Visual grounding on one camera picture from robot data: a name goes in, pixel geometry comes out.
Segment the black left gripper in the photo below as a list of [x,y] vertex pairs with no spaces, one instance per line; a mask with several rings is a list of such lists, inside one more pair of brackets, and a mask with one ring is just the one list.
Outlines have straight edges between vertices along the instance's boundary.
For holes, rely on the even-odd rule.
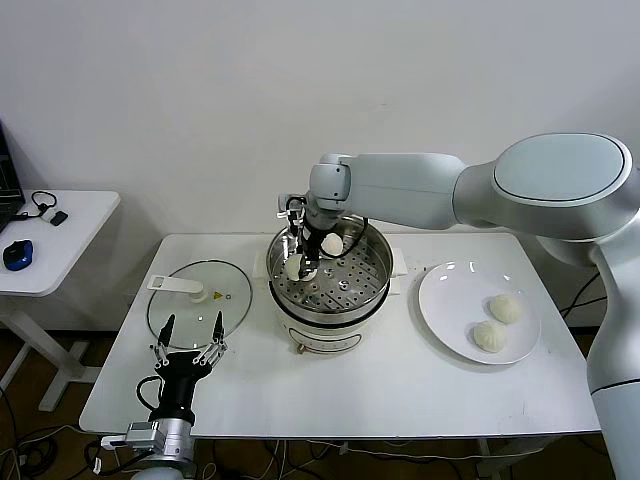
[[163,386],[159,405],[151,410],[148,420],[173,418],[194,423],[191,406],[196,384],[212,372],[211,365],[216,365],[227,350],[223,312],[218,312],[211,340],[199,354],[195,351],[168,354],[174,323],[175,315],[171,314],[160,329],[156,343],[150,346]]

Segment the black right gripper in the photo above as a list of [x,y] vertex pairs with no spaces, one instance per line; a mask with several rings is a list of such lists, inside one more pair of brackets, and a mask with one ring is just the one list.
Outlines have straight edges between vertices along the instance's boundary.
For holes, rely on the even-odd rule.
[[302,277],[307,278],[317,272],[322,243],[330,231],[306,224],[305,241],[302,245],[299,213],[289,210],[287,218],[290,234],[295,240],[295,252],[287,257],[287,276],[290,280],[300,280]]

